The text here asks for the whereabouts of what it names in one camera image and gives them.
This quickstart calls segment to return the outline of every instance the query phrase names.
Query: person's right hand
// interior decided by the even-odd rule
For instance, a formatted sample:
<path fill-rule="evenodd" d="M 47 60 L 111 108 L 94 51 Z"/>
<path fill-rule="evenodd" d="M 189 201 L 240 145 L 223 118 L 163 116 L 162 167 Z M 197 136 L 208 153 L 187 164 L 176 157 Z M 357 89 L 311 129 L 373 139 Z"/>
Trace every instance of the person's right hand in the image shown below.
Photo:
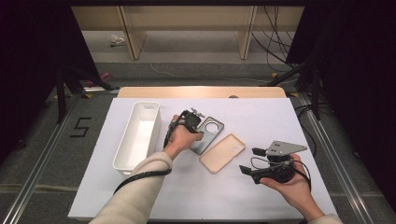
<path fill-rule="evenodd" d="M 294 167 L 305 174 L 303 165 L 298 162 L 301 161 L 300 157 L 296 154 L 290 154 L 294 160 Z M 305 217 L 306 221 L 314 220 L 318 217 L 324 216 L 323 212 L 318 207 L 314 198 L 309 190 L 308 183 L 299 174 L 295 174 L 293 179 L 287 183 L 278 183 L 271 178 L 262 178 L 260 180 L 265 186 L 277 190 L 285 198 L 291 206 L 295 207 Z"/>

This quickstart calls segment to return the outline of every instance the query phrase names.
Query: white table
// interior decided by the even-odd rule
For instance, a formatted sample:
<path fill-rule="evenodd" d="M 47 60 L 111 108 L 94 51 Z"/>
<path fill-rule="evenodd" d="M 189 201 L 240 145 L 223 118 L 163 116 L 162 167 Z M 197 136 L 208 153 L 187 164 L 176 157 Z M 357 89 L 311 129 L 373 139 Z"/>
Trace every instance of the white table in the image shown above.
<path fill-rule="evenodd" d="M 113 169 L 112 162 L 137 101 L 154 101 L 161 105 L 162 127 L 156 151 L 163 148 L 163 139 L 172 116 L 191 107 L 225 124 L 223 132 L 211 146 L 229 133 L 239 137 L 247 146 L 216 175 L 206 170 L 195 153 L 189 150 L 182 152 L 175 159 L 172 173 L 164 180 L 150 220 L 266 221 L 302 218 L 278 192 L 263 185 L 255 185 L 251 177 L 242 175 L 239 170 L 239 165 L 251 167 L 253 147 L 267 148 L 274 140 L 307 146 L 287 98 L 114 99 L 69 217 L 95 217 L 123 180 L 124 177 Z M 318 205 L 325 214 L 336 214 L 310 150 L 298 154 L 311 173 L 312 193 Z"/>

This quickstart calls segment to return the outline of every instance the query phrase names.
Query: white sleeve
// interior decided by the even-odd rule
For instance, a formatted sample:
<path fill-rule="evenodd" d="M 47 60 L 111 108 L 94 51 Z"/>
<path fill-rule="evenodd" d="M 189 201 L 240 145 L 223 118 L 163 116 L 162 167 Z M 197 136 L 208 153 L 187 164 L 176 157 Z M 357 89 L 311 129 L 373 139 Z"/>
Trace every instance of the white sleeve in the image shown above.
<path fill-rule="evenodd" d="M 308 224 L 342 224 L 342 223 L 343 222 L 341 221 L 341 219 L 334 214 L 330 214 L 324 217 L 319 217 L 317 219 L 308 222 Z"/>
<path fill-rule="evenodd" d="M 156 152 L 140 162 L 131 175 L 148 171 L 165 171 L 171 168 L 171 158 L 164 152 Z M 91 223 L 147 223 L 164 178 L 164 175 L 150 176 L 123 186 L 111 197 Z"/>

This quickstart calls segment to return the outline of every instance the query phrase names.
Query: black strap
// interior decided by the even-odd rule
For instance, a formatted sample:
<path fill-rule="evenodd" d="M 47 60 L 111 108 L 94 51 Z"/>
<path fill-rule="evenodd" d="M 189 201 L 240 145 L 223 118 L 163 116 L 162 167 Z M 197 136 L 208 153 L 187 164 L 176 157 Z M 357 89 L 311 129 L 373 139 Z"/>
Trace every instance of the black strap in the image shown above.
<path fill-rule="evenodd" d="M 138 175 L 133 175 L 133 176 L 129 177 L 128 179 L 122 181 L 122 183 L 119 184 L 119 186 L 116 188 L 116 190 L 114 191 L 113 194 L 115 194 L 120 188 L 131 183 L 132 181 L 136 181 L 138 179 L 149 177 L 149 176 L 169 175 L 171 172 L 172 172 L 172 169 L 168 169 L 165 171 L 149 171 L 149 172 L 141 173 Z"/>

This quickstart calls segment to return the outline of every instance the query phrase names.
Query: gray floor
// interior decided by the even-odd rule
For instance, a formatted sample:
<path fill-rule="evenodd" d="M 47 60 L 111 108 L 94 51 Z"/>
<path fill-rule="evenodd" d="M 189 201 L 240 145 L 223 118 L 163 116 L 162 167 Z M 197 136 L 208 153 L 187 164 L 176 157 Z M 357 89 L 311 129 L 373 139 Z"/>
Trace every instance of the gray floor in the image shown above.
<path fill-rule="evenodd" d="M 234 34 L 229 32 L 149 33 L 144 52 L 137 61 L 129 59 L 125 47 L 109 47 L 112 34 L 122 35 L 120 32 L 84 33 L 99 72 L 111 72 L 114 78 L 108 83 L 113 86 L 258 86 L 271 80 L 271 73 L 274 72 L 266 61 L 266 54 L 253 41 L 248 59 L 240 60 Z M 277 45 L 273 45 L 272 50 L 277 55 L 282 55 Z M 273 58 L 269 58 L 268 62 L 276 69 L 289 69 Z M 293 82 L 291 78 L 282 87 L 287 92 L 293 91 Z M 78 223 L 67 218 L 68 209 L 90 160 L 111 100 L 116 96 L 97 93 L 91 98 L 78 100 L 19 223 Z M 302 104 L 300 97 L 290 97 L 290 100 L 295 107 Z M 47 102 L 49 108 L 43 108 L 25 138 L 27 147 L 16 148 L 0 166 L 0 217 L 7 213 L 55 129 L 57 103 L 53 94 Z M 396 223 L 396 216 L 386 199 L 359 158 L 353 156 L 353 146 L 332 109 L 324 105 L 320 111 L 321 123 L 367 205 L 373 223 Z M 81 123 L 89 127 L 89 130 L 85 137 L 73 138 L 71 135 L 83 132 L 74 129 L 79 118 L 91 118 L 84 119 Z M 306 114 L 301 117 L 301 123 L 314 136 L 318 145 L 315 160 L 339 217 L 345 223 L 359 223 Z M 310 147 L 314 148 L 310 137 L 307 135 L 306 138 Z"/>

